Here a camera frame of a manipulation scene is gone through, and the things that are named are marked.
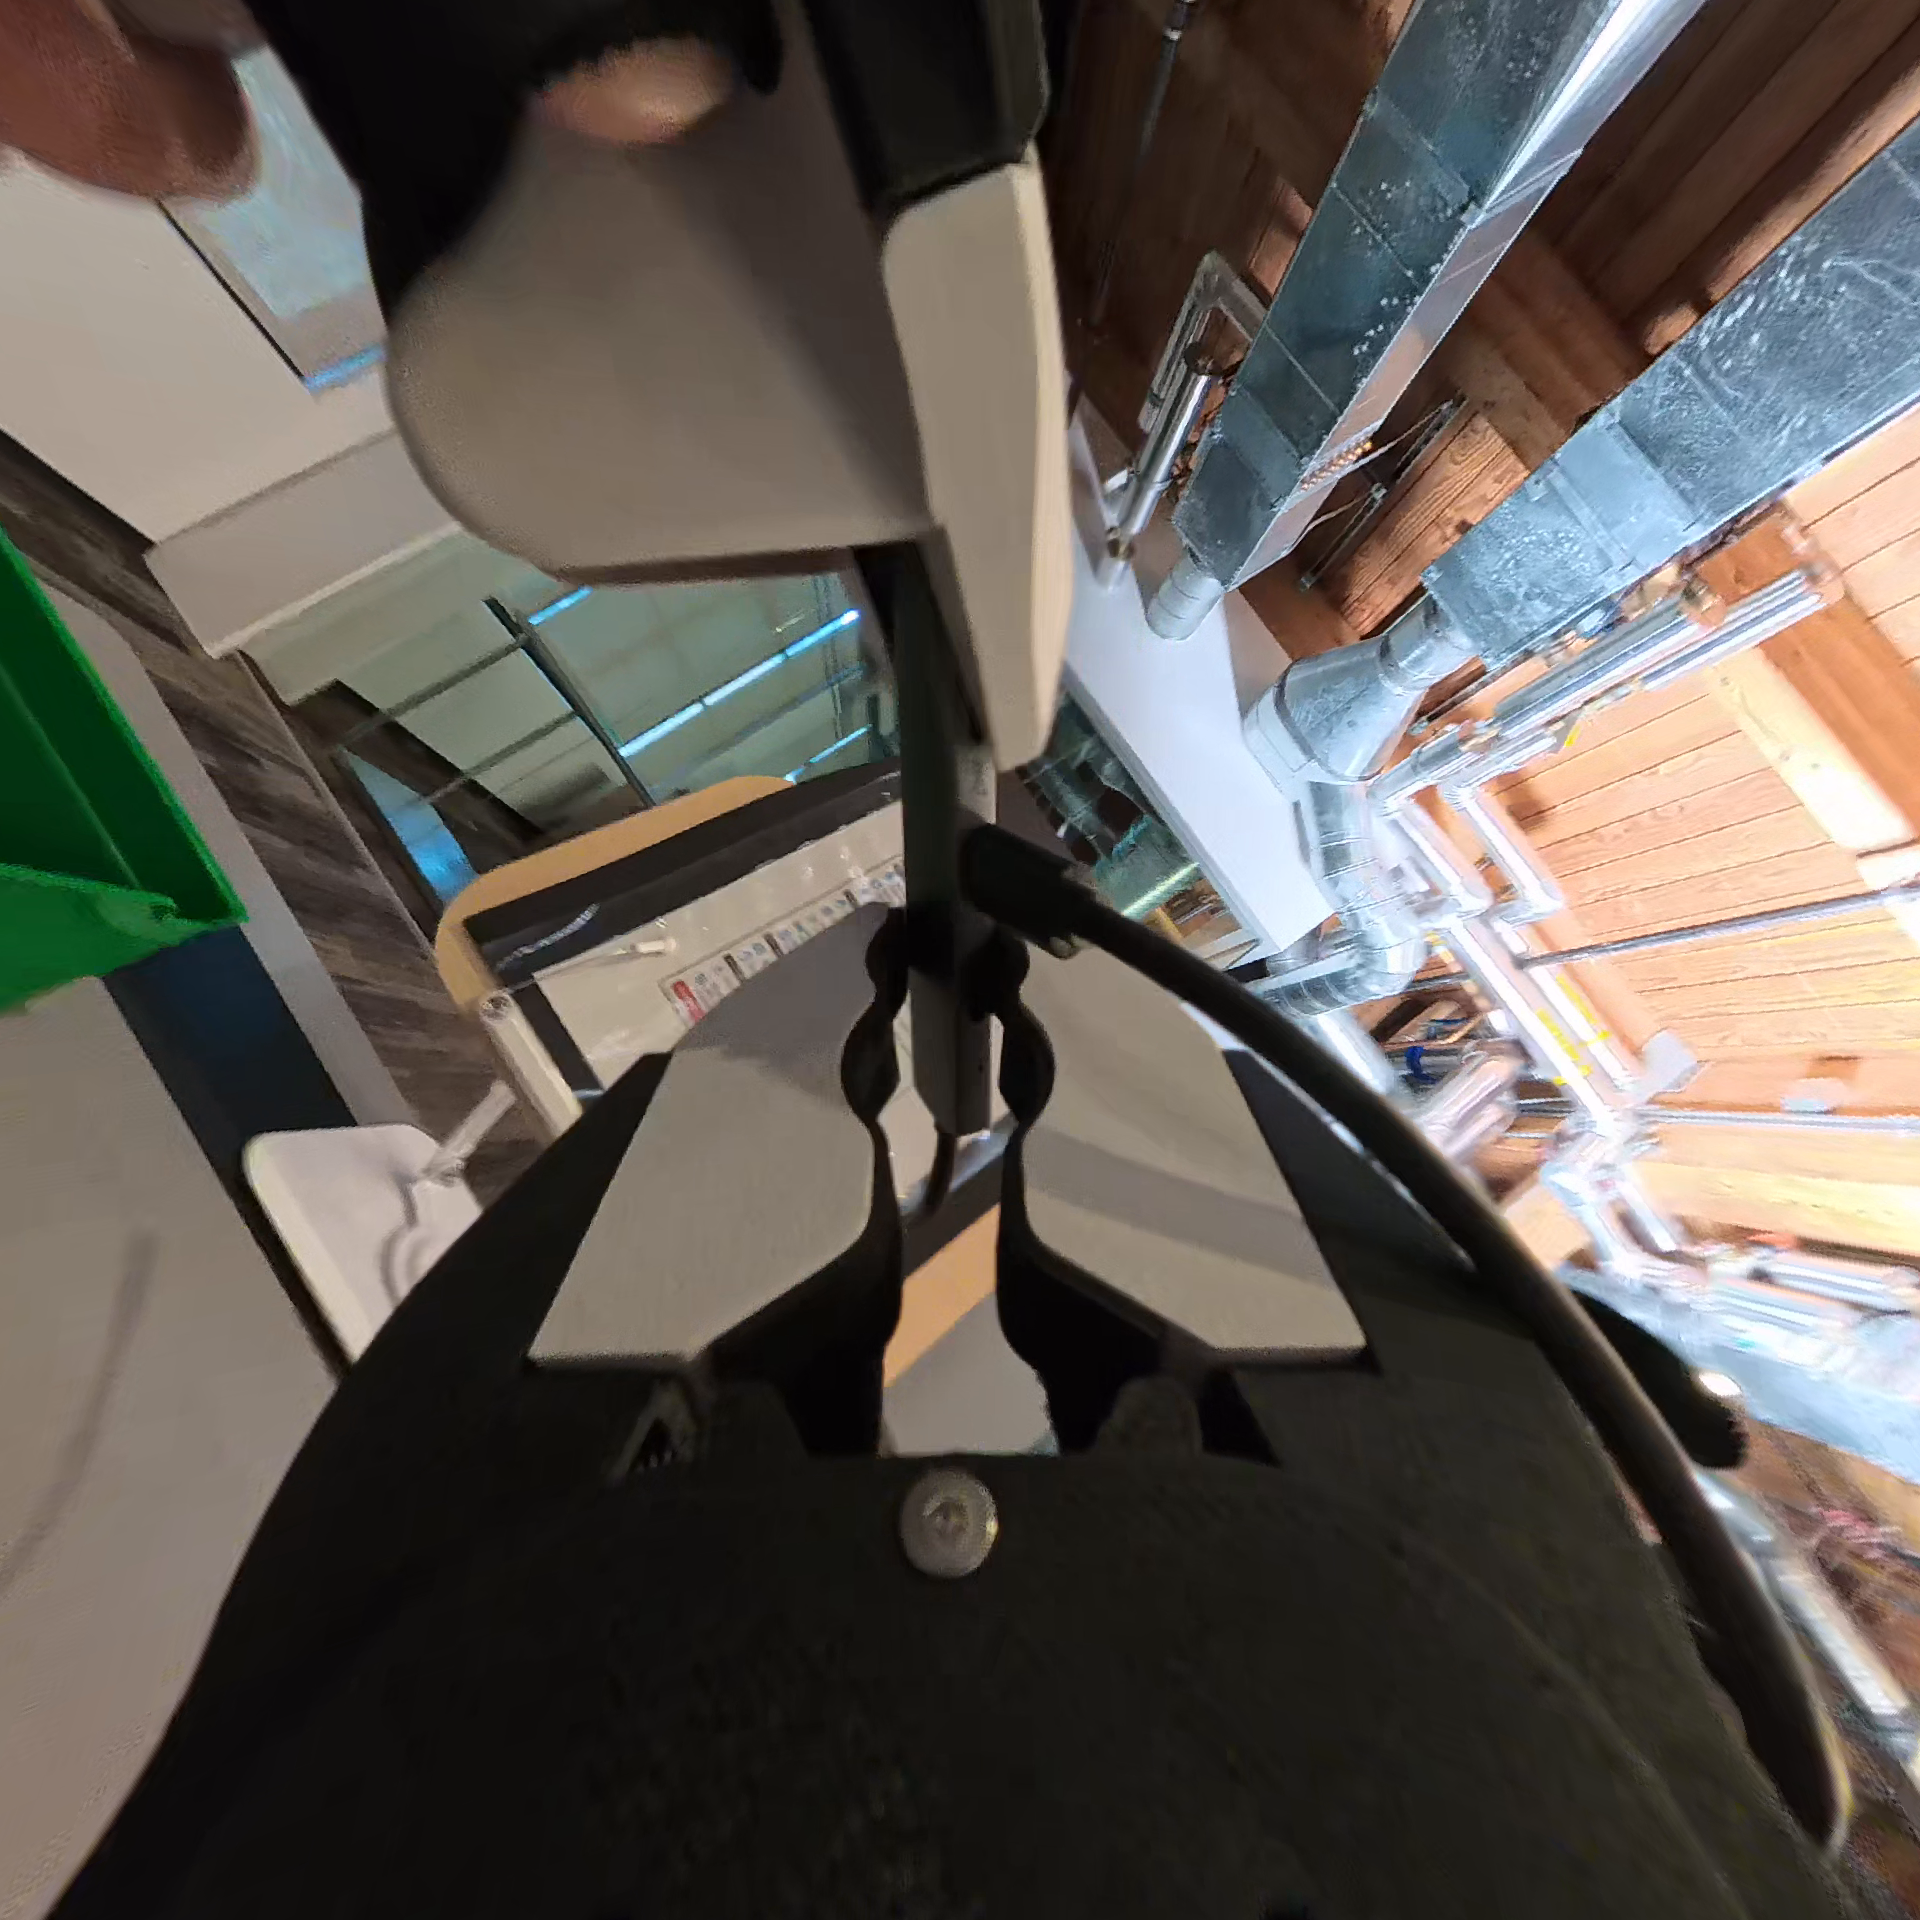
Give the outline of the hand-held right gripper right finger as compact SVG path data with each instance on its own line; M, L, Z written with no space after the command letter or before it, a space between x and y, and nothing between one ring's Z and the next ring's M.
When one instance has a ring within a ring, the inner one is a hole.
M1024 947L1003 984L995 1319L1061 1452L1086 1452L1132 1380L1173 1380L1232 1440L1239 1370L1368 1355L1232 1078L1248 1064L1100 947Z

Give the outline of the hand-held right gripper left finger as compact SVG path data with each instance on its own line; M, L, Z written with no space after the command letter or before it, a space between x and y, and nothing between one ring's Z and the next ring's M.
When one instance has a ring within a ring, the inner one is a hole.
M666 1057L529 1363L694 1401L771 1386L808 1452L875 1452L902 997L902 914L857 906L719 1001Z

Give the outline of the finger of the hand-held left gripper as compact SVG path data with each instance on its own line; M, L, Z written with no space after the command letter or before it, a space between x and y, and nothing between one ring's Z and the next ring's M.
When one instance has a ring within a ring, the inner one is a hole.
M662 149L529 124L396 303L419 482L590 588L797 573L932 530L875 224L800 6L779 79Z
M947 554L956 657L995 773L1043 754L1067 664L1077 522L1067 353L1038 156L911 203L880 287Z

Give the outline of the green plastic bin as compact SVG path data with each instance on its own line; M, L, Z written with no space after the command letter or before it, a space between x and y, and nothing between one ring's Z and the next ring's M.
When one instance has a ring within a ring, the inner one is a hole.
M0 1003L245 919L95 664L0 542Z

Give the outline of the person's left hand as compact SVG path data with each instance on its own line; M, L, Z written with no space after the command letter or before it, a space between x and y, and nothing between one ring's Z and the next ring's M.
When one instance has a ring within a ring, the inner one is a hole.
M48 174L128 200L234 200L258 174L240 56L260 48L240 0L9 0L0 144ZM550 75L532 119L608 149L658 149L737 85L706 40L641 40Z

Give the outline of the silver metal fixture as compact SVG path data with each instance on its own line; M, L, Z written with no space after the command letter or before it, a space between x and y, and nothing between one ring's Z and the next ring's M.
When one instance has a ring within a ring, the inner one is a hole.
M1096 579L1114 588L1151 522L1173 468L1199 428L1207 399L1232 376L1267 320L1267 298L1223 254L1207 254L1139 405L1139 453L1100 484L1103 542Z

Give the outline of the white box with stickers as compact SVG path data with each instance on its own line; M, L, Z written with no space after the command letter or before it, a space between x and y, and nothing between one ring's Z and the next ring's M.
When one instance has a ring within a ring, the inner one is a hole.
M691 872L616 892L608 872L467 919L494 984L551 1052L566 1089L596 1094L637 1057L672 1052L737 984L855 919L902 909L896 816L813 836L691 895Z

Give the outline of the bundle of silver pipes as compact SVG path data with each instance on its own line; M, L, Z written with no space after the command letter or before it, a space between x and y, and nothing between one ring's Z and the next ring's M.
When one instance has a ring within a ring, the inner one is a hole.
M1327 1019L1400 997L1444 947L1508 1027L1519 1064L1505 1078L1532 1071L1570 1104L1538 1172L1586 1246L1570 1282L1730 1370L1766 1422L1917 1481L1917 1263L1700 1245L1659 1206L1642 1185L1653 1052L1600 1027L1570 982L1586 947L1538 941L1568 900L1493 794L1558 754L1578 721L1748 657L1834 596L1816 568L1735 604L1686 579L1395 765L1418 698L1470 657L1470 636L1424 596L1373 641L1292 664L1243 735L1295 805L1327 929L1257 990L1292 1019Z

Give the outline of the white plastic base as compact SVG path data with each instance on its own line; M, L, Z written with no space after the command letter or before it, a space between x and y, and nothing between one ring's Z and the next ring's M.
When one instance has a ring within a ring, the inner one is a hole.
M419 1276L479 1219L467 1175L429 1175L413 1122L292 1128L245 1149L245 1182L344 1357L358 1363Z

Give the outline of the metal air duct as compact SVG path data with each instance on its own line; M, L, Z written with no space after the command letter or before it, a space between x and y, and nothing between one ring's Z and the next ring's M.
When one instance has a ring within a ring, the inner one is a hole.
M1892 137L1431 573L1387 636L1243 716L1275 791L1361 783L1463 664L1508 671L1920 396L1920 131Z
M1694 0L1424 0L1292 254L1173 514L1150 627L1282 560Z

